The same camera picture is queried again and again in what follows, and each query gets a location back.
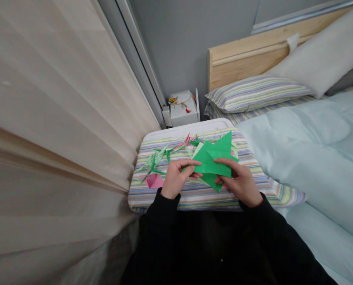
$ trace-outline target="pink origami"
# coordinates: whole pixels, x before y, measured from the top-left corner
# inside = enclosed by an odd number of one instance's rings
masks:
[[[176,150],[178,148],[183,147],[183,146],[187,146],[190,141],[193,141],[194,139],[196,139],[196,137],[190,137],[189,134],[190,133],[188,133],[188,136],[185,138],[185,140],[181,144],[179,144],[177,147],[175,147]]]
[[[149,189],[163,187],[163,179],[157,173],[149,174],[145,179],[146,185]]]

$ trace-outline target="finger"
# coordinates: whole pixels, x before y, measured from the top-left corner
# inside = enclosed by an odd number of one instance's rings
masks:
[[[187,180],[187,178],[188,178],[190,175],[192,175],[193,171],[195,171],[195,166],[190,165],[190,166],[187,166],[187,167],[185,168],[185,170],[184,170],[182,173],[180,173],[180,175],[181,175],[185,180]]]
[[[220,177],[217,176],[215,183],[216,184],[223,184],[224,182],[220,179]]]
[[[228,158],[218,158],[213,160],[215,163],[222,163],[230,166],[233,170],[235,170],[238,174],[241,172],[241,166],[235,162],[234,160]]]
[[[200,178],[200,176],[199,176],[199,175],[197,175],[197,173],[192,173],[192,175],[191,175],[190,177],[192,177],[192,178],[197,178],[197,179],[199,179],[199,178]]]
[[[226,177],[226,176],[222,176],[222,175],[218,175],[218,177],[228,185],[229,188],[235,186],[235,181],[232,178]]]
[[[181,167],[187,166],[187,165],[201,165],[201,162],[200,162],[200,161],[197,161],[197,160],[189,160],[189,159],[177,160],[176,162],[177,162],[178,164],[180,164]]]

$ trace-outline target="wooden headboard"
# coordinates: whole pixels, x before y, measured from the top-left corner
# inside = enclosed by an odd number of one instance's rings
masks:
[[[264,73],[288,55],[287,38],[299,33],[301,45],[351,9],[353,6],[208,49],[208,92]]]

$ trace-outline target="white container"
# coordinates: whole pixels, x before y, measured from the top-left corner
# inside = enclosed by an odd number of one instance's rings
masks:
[[[189,90],[172,94],[170,97],[178,97],[182,98],[184,96],[190,96],[190,99],[184,102],[186,104],[187,109],[191,112],[186,112],[186,107],[183,104],[170,105],[170,113],[171,113],[171,122],[173,127],[178,127],[182,125],[192,124],[200,122],[200,111],[198,111],[198,94],[196,88],[196,100],[197,105],[195,104],[194,99],[191,96],[191,92]]]

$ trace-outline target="sheer curtain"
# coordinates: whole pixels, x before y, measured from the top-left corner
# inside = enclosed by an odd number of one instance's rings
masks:
[[[158,129],[98,5],[0,1],[0,284],[49,278],[132,221]]]

